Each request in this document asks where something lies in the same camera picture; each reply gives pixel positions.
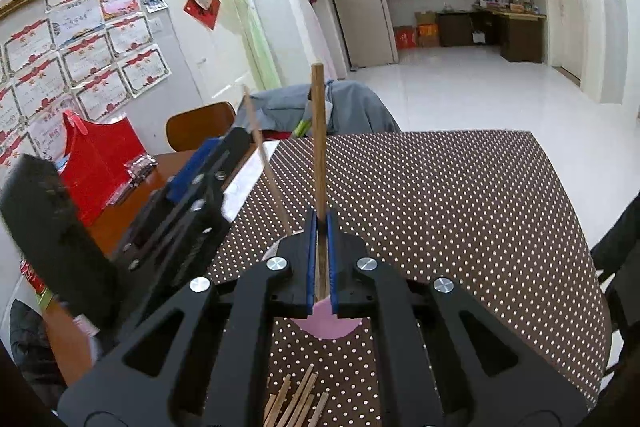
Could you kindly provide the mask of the brown wooden chair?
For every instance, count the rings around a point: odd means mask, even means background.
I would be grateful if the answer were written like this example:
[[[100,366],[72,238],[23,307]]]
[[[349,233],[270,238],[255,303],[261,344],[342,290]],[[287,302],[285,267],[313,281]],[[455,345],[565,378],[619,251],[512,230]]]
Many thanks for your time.
[[[197,150],[205,140],[224,136],[235,120],[229,102],[209,104],[171,116],[166,122],[166,138],[176,152]]]

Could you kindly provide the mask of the white refrigerator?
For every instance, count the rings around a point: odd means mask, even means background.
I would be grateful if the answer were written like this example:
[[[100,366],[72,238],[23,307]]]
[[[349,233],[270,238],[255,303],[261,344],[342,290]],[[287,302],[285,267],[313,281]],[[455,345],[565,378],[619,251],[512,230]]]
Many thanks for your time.
[[[388,0],[333,0],[351,69],[398,62]]]

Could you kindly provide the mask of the red gift bag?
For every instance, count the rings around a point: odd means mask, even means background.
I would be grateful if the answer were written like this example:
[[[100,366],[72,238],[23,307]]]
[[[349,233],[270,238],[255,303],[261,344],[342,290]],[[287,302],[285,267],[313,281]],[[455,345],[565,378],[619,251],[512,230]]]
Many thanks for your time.
[[[146,154],[127,117],[111,124],[82,119],[70,109],[63,112],[66,133],[61,178],[77,208],[78,218],[90,227],[130,181],[127,166]]]

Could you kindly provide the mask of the wooden chopstick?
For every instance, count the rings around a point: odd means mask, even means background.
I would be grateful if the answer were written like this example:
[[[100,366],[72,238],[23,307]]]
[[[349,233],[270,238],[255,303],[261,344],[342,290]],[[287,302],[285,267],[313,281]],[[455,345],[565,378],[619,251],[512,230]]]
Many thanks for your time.
[[[321,63],[311,66],[312,142],[314,142],[314,202],[317,216],[316,275],[314,299],[329,296],[328,247],[326,247],[326,101]]]
[[[320,418],[324,412],[324,408],[326,407],[326,403],[329,400],[329,394],[325,391],[322,392],[321,395],[318,395],[318,402],[314,406],[314,410],[312,411],[310,420],[308,421],[308,427],[317,427],[319,425]]]
[[[273,427],[276,425],[277,419],[280,415],[283,403],[285,403],[288,389],[291,387],[291,375],[288,374],[284,377],[282,385],[276,395],[270,395],[264,412],[264,427]]]
[[[314,370],[314,363],[311,363],[306,369],[303,370],[302,376],[299,378],[299,381],[294,381],[294,377],[291,375],[291,387],[288,389],[288,394],[286,395],[285,403],[282,405],[282,409],[280,410],[280,415],[277,419],[275,426],[286,426],[288,420],[290,419],[295,407],[296,403],[300,395],[302,394],[303,387],[305,387],[306,382],[308,381],[309,375],[311,373],[317,373]],[[311,404],[314,403],[314,388],[312,388],[311,395],[307,399],[305,403],[305,407],[303,409],[303,415],[299,418],[297,424],[295,426],[302,425],[306,414],[309,412]]]
[[[309,375],[308,381],[306,382],[305,387],[303,387],[302,394],[300,395],[298,402],[296,403],[296,407],[290,419],[288,420],[288,423],[286,424],[288,427],[294,427],[297,424],[299,418],[302,417],[305,403],[311,395],[312,388],[314,387],[314,383],[316,382],[317,377],[317,373],[311,373]]]
[[[252,134],[260,160],[262,161],[262,167],[264,167],[268,190],[273,199],[274,208],[276,208],[278,218],[281,222],[282,227],[284,228],[285,234],[287,236],[290,236],[292,234],[291,222],[290,220],[288,220],[288,213],[284,208],[281,192],[279,190],[276,178],[274,177],[272,168],[269,164],[269,159],[267,157],[267,152],[264,144],[264,138],[262,137],[262,130],[259,129],[256,112],[252,101],[250,101],[250,90],[248,90],[245,84],[243,84],[242,91],[243,102],[246,107],[248,122],[250,123],[250,133]]]

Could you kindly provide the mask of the clear plastic packet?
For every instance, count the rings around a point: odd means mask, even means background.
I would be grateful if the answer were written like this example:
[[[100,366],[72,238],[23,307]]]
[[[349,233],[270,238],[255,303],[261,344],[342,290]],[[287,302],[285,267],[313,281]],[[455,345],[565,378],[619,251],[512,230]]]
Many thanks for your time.
[[[121,204],[135,188],[146,180],[156,167],[156,159],[149,154],[140,155],[127,162],[125,171],[128,179],[114,192],[108,201],[108,205],[117,206]]]

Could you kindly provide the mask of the dark jacket on chair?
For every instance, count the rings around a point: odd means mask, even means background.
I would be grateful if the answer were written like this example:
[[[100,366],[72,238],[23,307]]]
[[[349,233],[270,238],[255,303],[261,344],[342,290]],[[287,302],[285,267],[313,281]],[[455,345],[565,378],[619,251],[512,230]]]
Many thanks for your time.
[[[591,249],[600,282],[613,277],[605,297],[612,325],[620,332],[624,346],[639,346],[639,196],[636,196]]]

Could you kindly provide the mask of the grey jacket on chair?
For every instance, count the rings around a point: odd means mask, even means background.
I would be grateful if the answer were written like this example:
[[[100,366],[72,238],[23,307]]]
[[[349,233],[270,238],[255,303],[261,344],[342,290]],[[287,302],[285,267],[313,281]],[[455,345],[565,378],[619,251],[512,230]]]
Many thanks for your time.
[[[254,93],[250,103],[264,136],[286,134],[291,138],[312,135],[311,87],[309,84]],[[381,99],[364,84],[349,80],[326,80],[326,134],[401,132]]]

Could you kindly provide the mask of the dark wooden desk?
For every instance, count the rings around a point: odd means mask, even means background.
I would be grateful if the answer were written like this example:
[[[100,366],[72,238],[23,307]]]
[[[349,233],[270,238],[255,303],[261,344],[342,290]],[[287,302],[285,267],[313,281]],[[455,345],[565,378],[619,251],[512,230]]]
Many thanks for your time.
[[[482,45],[498,46],[500,55],[511,63],[544,61],[545,22],[544,15],[481,8],[436,13],[443,48],[476,46],[474,35],[482,34]]]

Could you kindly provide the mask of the red cardboard box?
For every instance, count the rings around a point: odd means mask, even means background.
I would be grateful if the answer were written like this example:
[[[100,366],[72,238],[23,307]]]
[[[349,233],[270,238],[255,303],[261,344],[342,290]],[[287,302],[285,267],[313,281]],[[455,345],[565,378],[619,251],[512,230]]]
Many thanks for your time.
[[[398,51],[417,48],[416,28],[413,26],[397,26],[394,28],[396,48]]]

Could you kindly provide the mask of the wooden chopstick on table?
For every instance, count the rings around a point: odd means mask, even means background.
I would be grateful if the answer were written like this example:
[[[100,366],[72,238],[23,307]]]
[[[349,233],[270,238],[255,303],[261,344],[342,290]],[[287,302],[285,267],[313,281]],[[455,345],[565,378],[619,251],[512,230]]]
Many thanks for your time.
[[[311,373],[317,373],[314,370],[314,363],[311,363],[306,369],[303,370],[302,376],[299,378],[299,381],[294,381],[294,377],[291,375],[291,387],[288,389],[288,394],[286,395],[285,403],[282,405],[282,409],[280,410],[280,415],[277,419],[275,426],[286,426],[288,420],[290,419],[295,407],[296,403],[300,395],[302,394],[303,387],[305,387],[306,382],[308,381],[309,375]],[[299,418],[297,424],[295,426],[302,425],[306,414],[309,412],[311,404],[314,403],[314,388],[312,388],[311,395],[307,399],[305,403],[305,407],[303,409],[303,415]]]
[[[288,420],[288,423],[286,424],[288,427],[294,427],[297,424],[299,418],[302,417],[305,403],[311,395],[312,388],[314,387],[314,383],[316,382],[317,377],[317,373],[311,373],[309,375],[308,381],[306,382],[305,387],[303,387],[302,394],[300,395],[298,402],[296,403],[296,407],[290,419]]]
[[[318,402],[314,406],[314,410],[312,411],[310,420],[308,421],[308,427],[317,427],[319,425],[320,418],[324,412],[324,408],[326,407],[326,403],[329,400],[329,394],[325,391],[322,392],[321,395],[318,395]]]
[[[270,395],[264,412],[264,427],[273,427],[276,425],[277,419],[280,415],[283,403],[285,403],[288,389],[291,387],[291,375],[288,374],[284,377],[282,385],[276,395]]]

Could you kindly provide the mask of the pink cylindrical cup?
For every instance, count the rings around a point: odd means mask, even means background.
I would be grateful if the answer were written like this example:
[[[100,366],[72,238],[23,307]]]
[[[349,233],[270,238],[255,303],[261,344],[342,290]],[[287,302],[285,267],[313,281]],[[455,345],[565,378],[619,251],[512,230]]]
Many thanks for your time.
[[[320,340],[337,340],[352,333],[360,317],[337,314],[337,245],[326,238],[326,259],[320,260],[320,243],[315,229],[283,236],[262,256],[271,272],[284,279],[274,291],[281,317],[292,319],[305,333]]]

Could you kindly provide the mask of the red diamond door decoration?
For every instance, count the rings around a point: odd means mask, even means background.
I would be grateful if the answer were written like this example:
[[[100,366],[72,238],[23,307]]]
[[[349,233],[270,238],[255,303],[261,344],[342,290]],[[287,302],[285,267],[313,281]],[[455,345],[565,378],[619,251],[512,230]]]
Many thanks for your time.
[[[186,0],[183,11],[208,29],[214,29],[220,6],[220,0]]]

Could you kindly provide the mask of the brown polka dot tablecloth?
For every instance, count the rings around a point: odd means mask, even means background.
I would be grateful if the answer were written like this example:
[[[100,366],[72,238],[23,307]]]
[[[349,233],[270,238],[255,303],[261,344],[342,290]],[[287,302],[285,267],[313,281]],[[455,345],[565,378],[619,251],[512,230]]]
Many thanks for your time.
[[[281,142],[270,165],[294,231],[314,205],[312,140]],[[585,399],[597,401],[611,333],[578,217],[535,137],[472,130],[326,139],[328,202],[341,230],[404,277],[448,277],[518,334]],[[284,234],[266,177],[248,194],[208,275],[234,280]],[[371,326],[318,340],[274,324],[269,387],[292,390],[313,364],[328,394],[318,426],[381,426]]]

